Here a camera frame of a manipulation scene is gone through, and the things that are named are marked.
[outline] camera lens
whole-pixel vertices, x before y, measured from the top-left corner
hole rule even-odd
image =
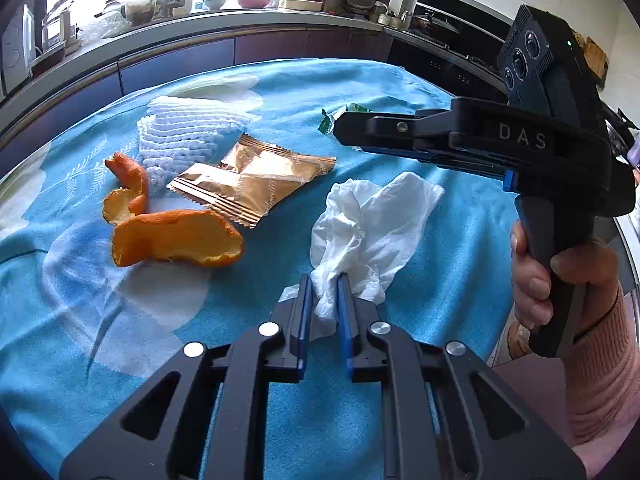
[[[519,49],[513,53],[513,69],[520,79],[527,75],[527,62],[524,61],[524,55]]]
[[[540,54],[540,44],[538,43],[538,37],[531,31],[527,32],[524,37],[524,44],[527,47],[529,55],[536,59]]]
[[[507,85],[507,88],[509,90],[513,89],[513,74],[511,73],[511,70],[509,70],[509,69],[504,71],[504,83],[505,83],[505,85]]]

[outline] silver screw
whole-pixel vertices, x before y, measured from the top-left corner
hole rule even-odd
[[[182,351],[187,357],[198,357],[204,352],[204,345],[197,342],[187,343]]]
[[[260,332],[260,335],[263,335],[265,337],[276,335],[279,330],[279,325],[277,323],[274,323],[273,321],[267,321],[266,323],[262,323],[258,327],[258,332]]]
[[[385,323],[384,321],[376,321],[371,323],[371,331],[374,334],[385,335],[391,332],[391,325],[389,323]]]
[[[451,341],[447,343],[447,352],[451,355],[462,355],[466,351],[466,346],[464,346],[460,341]]]

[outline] white tissue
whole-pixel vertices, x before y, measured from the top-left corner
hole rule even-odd
[[[196,162],[210,162],[224,134],[257,118],[221,101],[168,96],[153,99],[146,113],[138,137],[151,195]]]
[[[311,339],[335,333],[336,279],[347,272],[351,292],[380,304],[385,290],[414,254],[427,217],[444,190],[405,172],[385,187],[369,180],[334,184],[311,231],[314,293]]]

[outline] gold candy wrapper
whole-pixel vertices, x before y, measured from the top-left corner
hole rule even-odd
[[[280,200],[334,165],[334,156],[302,155],[242,134],[218,166],[194,164],[167,187],[253,228]]]

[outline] person's hand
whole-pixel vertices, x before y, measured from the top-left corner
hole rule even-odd
[[[567,283],[588,283],[578,334],[586,332],[611,310],[618,294],[618,258],[598,238],[551,258],[551,268]],[[511,229],[511,276],[518,321],[528,329],[553,316],[549,300],[551,276],[527,251],[527,237],[517,220]]]

